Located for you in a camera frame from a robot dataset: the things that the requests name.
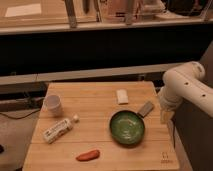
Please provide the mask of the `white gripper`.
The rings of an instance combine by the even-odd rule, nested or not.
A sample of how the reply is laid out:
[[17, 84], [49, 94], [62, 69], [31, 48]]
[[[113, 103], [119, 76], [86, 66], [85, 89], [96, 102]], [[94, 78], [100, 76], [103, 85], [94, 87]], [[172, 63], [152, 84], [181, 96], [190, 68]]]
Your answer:
[[182, 103], [182, 98], [176, 95], [167, 86], [164, 86], [158, 92], [158, 99], [163, 109], [160, 113], [160, 120], [162, 124], [167, 124], [174, 115], [174, 110], [176, 110]]

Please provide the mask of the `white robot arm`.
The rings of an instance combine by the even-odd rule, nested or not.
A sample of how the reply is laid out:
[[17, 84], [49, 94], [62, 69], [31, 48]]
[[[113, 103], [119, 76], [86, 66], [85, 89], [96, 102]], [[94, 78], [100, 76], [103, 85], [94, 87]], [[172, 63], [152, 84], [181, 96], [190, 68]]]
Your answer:
[[213, 88], [202, 82], [205, 69], [199, 62], [187, 62], [163, 74], [164, 86], [158, 92], [161, 123], [167, 124], [186, 99], [213, 118]]

